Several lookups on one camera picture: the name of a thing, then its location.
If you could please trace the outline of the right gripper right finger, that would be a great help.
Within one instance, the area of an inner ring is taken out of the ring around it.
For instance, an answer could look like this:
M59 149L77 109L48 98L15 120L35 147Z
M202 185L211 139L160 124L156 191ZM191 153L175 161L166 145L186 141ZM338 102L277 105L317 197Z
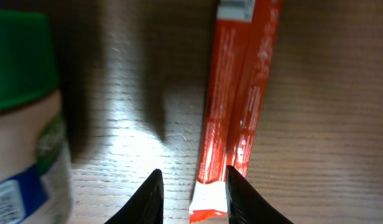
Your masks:
M293 224L269 204L233 166L226 166L229 224Z

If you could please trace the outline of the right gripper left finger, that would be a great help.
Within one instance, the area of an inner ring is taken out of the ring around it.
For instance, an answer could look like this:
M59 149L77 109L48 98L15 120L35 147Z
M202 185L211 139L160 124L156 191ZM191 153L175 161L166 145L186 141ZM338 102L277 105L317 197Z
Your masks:
M164 183L155 169L126 204L105 224L163 224Z

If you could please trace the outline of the red stick packet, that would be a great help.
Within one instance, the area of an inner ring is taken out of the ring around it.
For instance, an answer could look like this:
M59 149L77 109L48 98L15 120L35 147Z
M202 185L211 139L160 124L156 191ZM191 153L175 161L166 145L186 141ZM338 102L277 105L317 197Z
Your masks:
M281 1L220 1L189 221L222 217L226 167L247 174Z

